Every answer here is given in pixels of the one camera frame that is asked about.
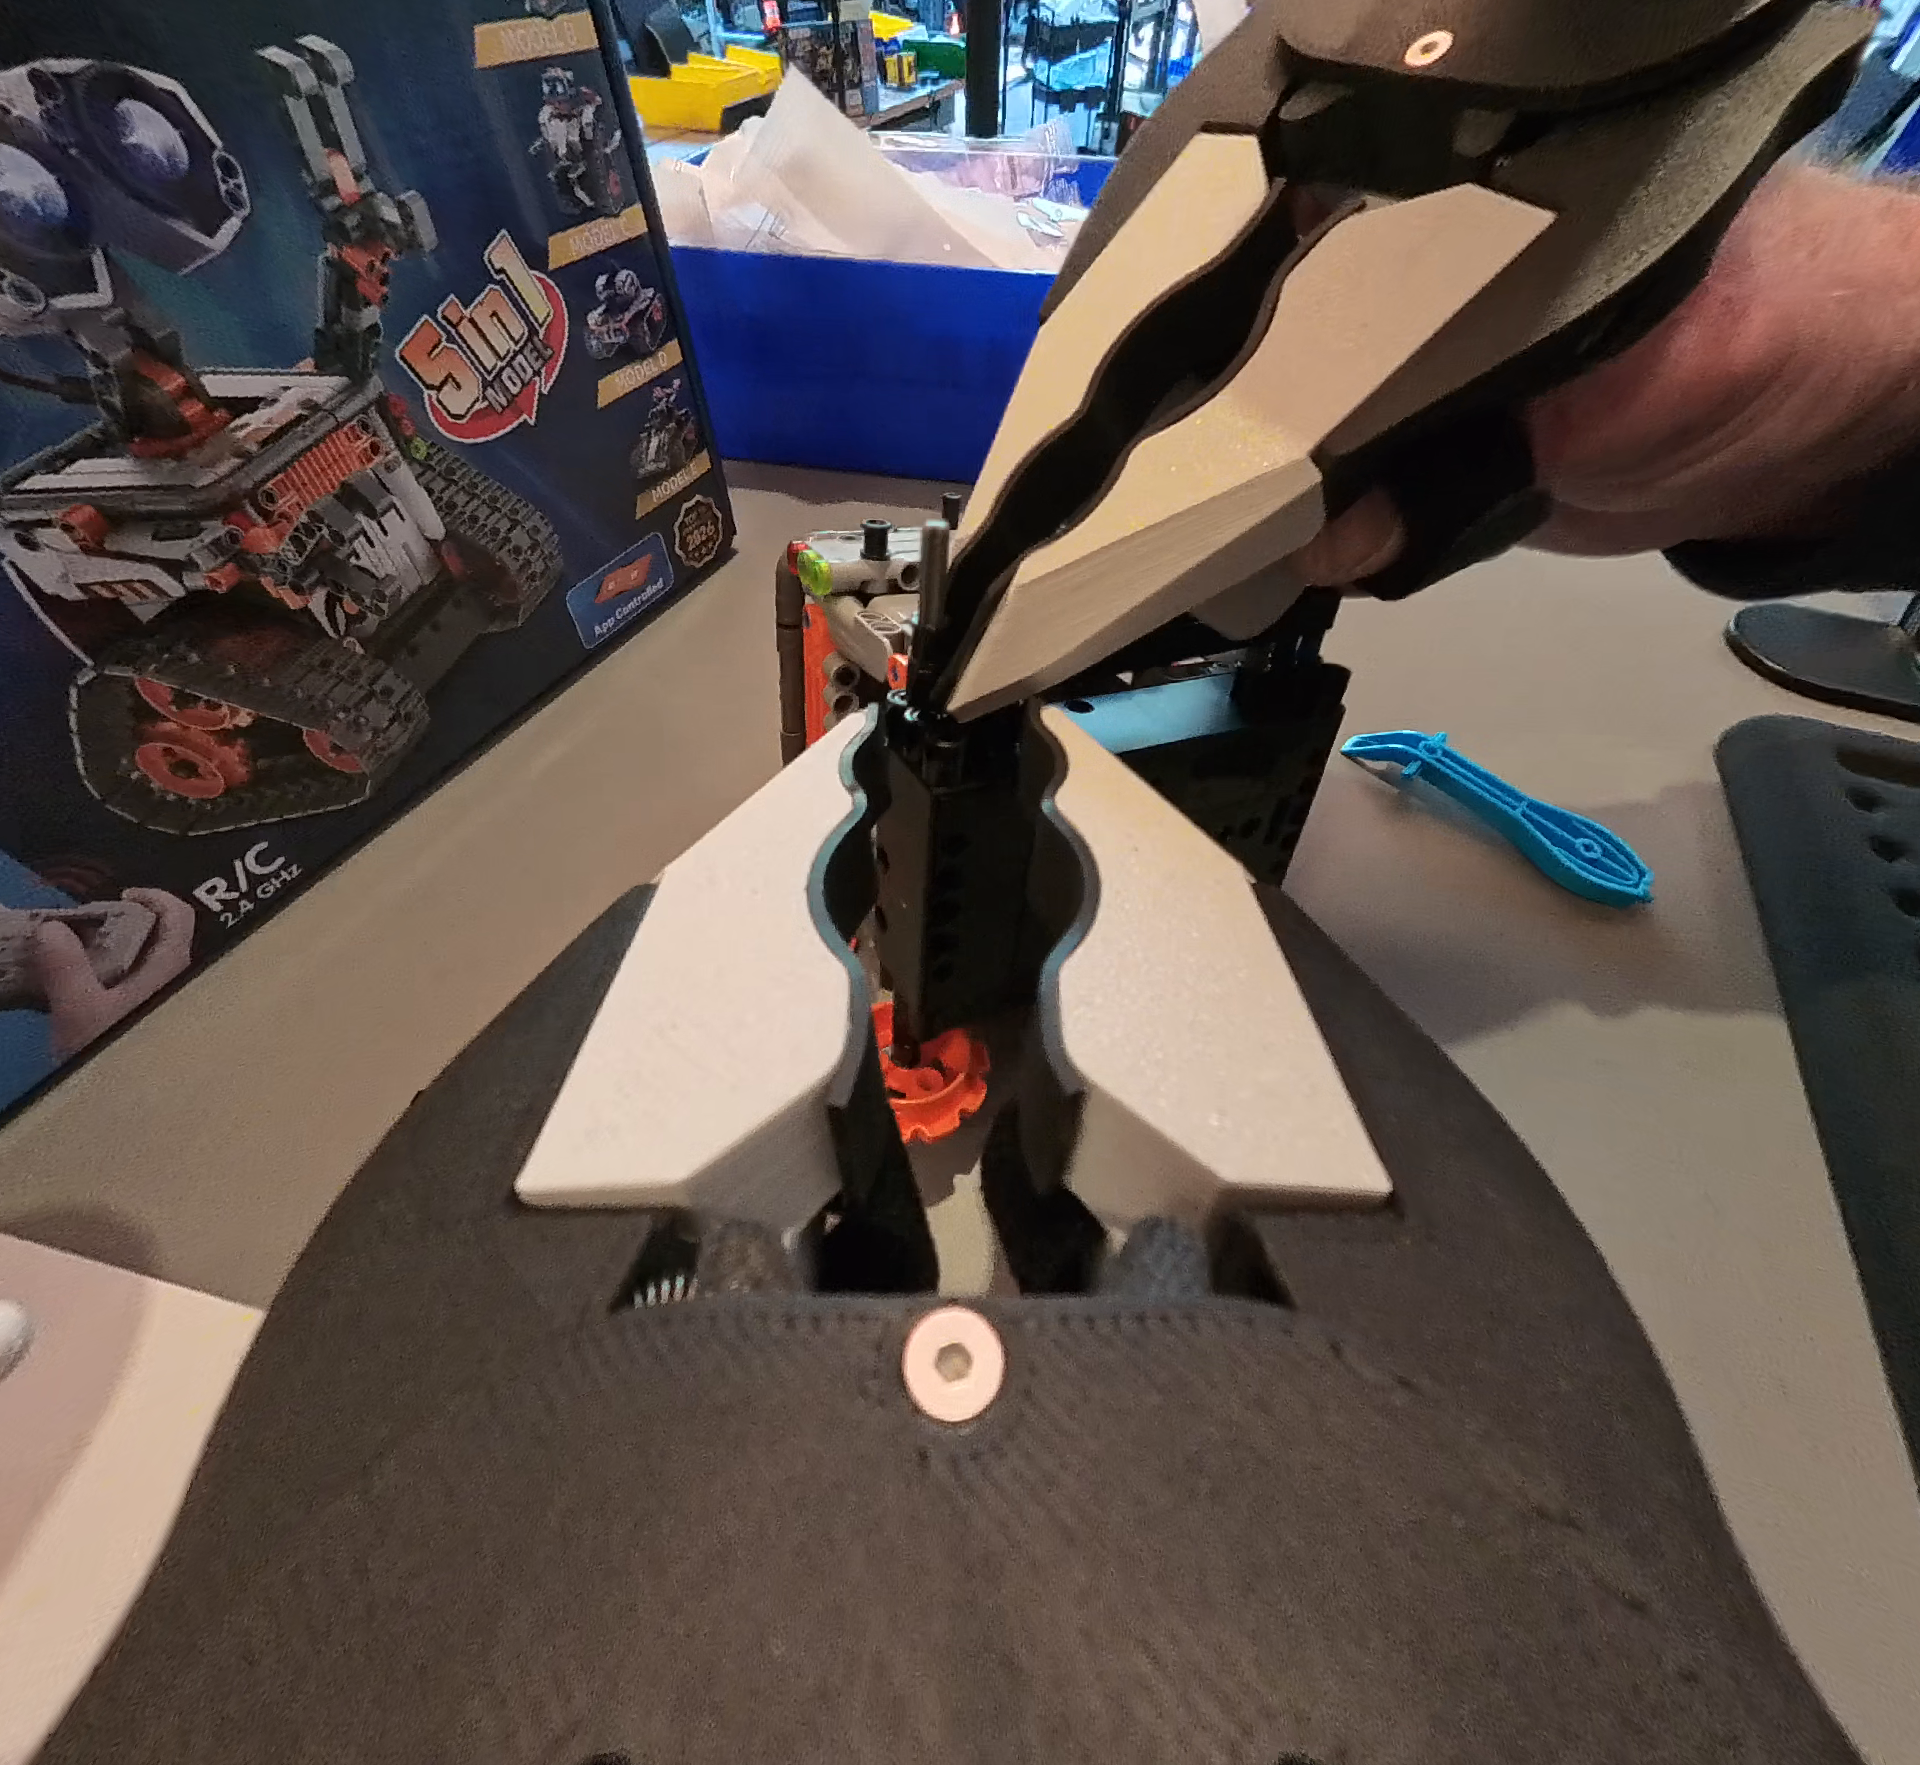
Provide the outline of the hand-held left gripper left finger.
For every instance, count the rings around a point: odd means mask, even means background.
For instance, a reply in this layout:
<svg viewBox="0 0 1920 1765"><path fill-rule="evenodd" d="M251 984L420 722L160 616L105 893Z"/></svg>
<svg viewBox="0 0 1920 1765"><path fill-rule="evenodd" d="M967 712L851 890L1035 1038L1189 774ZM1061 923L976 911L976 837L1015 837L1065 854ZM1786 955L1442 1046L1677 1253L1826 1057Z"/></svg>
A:
<svg viewBox="0 0 1920 1765"><path fill-rule="evenodd" d="M810 893L854 819L854 713L660 871L515 1196L795 1232L841 1188L851 951Z"/></svg>

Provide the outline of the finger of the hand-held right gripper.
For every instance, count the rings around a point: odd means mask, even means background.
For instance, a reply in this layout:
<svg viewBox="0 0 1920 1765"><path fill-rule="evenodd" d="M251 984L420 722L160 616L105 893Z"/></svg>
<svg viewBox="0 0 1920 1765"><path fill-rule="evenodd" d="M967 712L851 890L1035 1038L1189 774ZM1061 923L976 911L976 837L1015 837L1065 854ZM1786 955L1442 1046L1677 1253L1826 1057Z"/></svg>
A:
<svg viewBox="0 0 1920 1765"><path fill-rule="evenodd" d="M1268 569L1325 521L1314 448L1555 224L1479 184L1361 209L1278 276L1212 392L1139 434L1092 507L1028 549L943 677L973 722Z"/></svg>
<svg viewBox="0 0 1920 1765"><path fill-rule="evenodd" d="M1283 275L1283 187L1251 133L1202 131L1047 315L952 538L947 595L997 595L1104 493L1134 440L1212 392ZM1218 595L1287 595L1286 554Z"/></svg>

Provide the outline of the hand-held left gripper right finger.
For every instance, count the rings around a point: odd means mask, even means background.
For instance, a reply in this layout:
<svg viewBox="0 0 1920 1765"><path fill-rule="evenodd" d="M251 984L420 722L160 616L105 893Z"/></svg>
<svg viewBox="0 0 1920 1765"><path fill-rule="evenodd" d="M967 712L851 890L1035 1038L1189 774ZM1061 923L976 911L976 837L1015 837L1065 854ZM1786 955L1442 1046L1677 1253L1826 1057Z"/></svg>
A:
<svg viewBox="0 0 1920 1765"><path fill-rule="evenodd" d="M1037 984L1037 1185L1108 1225L1388 1204L1252 876L1071 712L1037 725L1077 901Z"/></svg>

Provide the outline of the building block robot chassis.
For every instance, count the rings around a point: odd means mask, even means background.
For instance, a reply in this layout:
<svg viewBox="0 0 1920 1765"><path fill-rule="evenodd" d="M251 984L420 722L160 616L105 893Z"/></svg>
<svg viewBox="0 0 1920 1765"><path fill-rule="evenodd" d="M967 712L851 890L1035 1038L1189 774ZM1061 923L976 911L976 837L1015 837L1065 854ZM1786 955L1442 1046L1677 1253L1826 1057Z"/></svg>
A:
<svg viewBox="0 0 1920 1765"><path fill-rule="evenodd" d="M955 725L906 709L920 531L883 519L787 544L778 567L782 755L878 712L877 902L866 944L880 1073L900 1135L933 1143L987 1104L1003 1046L1037 1046L1037 984L1075 909L1043 832L1056 763L1037 715L1068 709L1252 876L1283 883L1344 718L1321 657L1327 599L1249 651L1151 664L1137 648L1039 709Z"/></svg>

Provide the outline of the person's right forearm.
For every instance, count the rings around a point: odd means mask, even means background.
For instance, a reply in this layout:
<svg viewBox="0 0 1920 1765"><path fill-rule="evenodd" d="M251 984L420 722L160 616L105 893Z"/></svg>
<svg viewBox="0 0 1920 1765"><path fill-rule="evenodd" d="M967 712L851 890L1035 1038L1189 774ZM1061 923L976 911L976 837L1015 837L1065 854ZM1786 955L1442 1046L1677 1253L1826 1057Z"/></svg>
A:
<svg viewBox="0 0 1920 1765"><path fill-rule="evenodd" d="M1737 602L1912 594L1919 588L1919 501L1871 499L1835 531L1811 538L1692 542L1664 554L1695 588Z"/></svg>

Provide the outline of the person's right hand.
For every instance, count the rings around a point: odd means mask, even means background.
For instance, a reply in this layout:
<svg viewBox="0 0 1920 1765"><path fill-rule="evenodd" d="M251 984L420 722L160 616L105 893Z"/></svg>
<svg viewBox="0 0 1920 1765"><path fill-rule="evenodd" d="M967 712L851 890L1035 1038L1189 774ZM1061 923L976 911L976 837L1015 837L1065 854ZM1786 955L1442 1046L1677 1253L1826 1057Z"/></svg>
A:
<svg viewBox="0 0 1920 1765"><path fill-rule="evenodd" d="M1919 501L1916 177L1768 170L1688 298L1525 426L1543 553L1811 538Z"/></svg>

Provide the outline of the clear plastic bag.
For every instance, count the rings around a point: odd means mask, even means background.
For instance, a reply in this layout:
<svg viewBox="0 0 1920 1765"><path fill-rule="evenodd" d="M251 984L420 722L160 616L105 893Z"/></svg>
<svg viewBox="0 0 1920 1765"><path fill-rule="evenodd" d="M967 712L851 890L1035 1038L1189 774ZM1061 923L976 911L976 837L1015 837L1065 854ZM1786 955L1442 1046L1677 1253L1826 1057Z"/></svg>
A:
<svg viewBox="0 0 1920 1765"><path fill-rule="evenodd" d="M997 137L961 129L883 129L877 153L914 175L922 193L992 264L1057 264L1115 158L1070 144L1065 119Z"/></svg>

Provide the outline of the blue plastic bin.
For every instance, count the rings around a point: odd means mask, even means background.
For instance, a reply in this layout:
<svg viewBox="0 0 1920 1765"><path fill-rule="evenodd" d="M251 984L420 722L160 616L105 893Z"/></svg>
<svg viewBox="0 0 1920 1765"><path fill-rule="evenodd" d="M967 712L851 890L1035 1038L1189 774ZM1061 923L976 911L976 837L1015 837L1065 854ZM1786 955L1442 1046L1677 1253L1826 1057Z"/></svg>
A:
<svg viewBox="0 0 1920 1765"><path fill-rule="evenodd" d="M880 133L878 155L941 190L968 167L1037 168L992 193L1035 266L918 264L672 242L718 450L730 462L975 481L1039 333L1054 272L1107 189L1108 157Z"/></svg>

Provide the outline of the white paper sheets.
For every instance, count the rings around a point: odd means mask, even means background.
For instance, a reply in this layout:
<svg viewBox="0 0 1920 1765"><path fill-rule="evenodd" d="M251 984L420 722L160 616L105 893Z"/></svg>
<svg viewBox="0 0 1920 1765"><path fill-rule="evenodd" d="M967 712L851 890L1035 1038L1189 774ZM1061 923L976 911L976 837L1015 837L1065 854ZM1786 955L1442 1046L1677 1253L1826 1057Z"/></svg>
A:
<svg viewBox="0 0 1920 1765"><path fill-rule="evenodd" d="M1065 253L1057 264L992 264L930 202L920 179L877 153L878 131L854 125L811 84L789 78L765 115L698 161L648 149L663 234L678 248L789 257L1007 272L1063 264Z"/></svg>

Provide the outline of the light blue plastic tool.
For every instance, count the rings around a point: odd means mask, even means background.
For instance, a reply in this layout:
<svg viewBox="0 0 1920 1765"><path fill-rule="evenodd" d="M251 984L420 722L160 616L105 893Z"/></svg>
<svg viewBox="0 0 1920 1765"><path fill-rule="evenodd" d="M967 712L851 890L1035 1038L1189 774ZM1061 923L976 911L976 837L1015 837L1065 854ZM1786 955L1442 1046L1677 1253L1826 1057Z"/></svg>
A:
<svg viewBox="0 0 1920 1765"><path fill-rule="evenodd" d="M1402 790L1424 789L1449 800L1575 896L1614 909L1654 898L1652 867L1615 832L1519 790L1460 751L1444 732L1361 732L1338 750Z"/></svg>

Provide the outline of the yellow storage bin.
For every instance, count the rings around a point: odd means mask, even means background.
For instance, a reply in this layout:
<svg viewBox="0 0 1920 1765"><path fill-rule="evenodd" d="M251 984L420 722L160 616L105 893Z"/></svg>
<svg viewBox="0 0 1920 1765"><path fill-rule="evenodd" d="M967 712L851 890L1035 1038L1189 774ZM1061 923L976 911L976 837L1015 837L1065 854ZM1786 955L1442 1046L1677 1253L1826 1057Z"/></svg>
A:
<svg viewBox="0 0 1920 1765"><path fill-rule="evenodd" d="M723 56L692 52L663 75L633 70L629 88L648 137L721 136L765 115L780 93L782 55L729 45Z"/></svg>

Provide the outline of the dark perforated mat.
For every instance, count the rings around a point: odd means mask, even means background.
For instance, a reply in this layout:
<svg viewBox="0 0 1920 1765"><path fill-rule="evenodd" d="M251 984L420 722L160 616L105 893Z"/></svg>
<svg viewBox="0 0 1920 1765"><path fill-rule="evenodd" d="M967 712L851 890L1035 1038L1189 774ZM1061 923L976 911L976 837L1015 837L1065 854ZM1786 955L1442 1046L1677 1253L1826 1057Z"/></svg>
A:
<svg viewBox="0 0 1920 1765"><path fill-rule="evenodd" d="M1784 715L1715 765L1893 1412L1919 1457L1919 747Z"/></svg>

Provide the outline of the blue robot kit box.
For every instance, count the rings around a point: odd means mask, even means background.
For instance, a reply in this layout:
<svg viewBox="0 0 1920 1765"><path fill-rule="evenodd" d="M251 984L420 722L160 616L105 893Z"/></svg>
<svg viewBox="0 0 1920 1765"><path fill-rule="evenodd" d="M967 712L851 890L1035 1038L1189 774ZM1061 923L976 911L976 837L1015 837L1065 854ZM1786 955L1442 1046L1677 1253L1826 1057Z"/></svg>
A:
<svg viewBox="0 0 1920 1765"><path fill-rule="evenodd" d="M4 1116L734 549L611 0L2 0Z"/></svg>

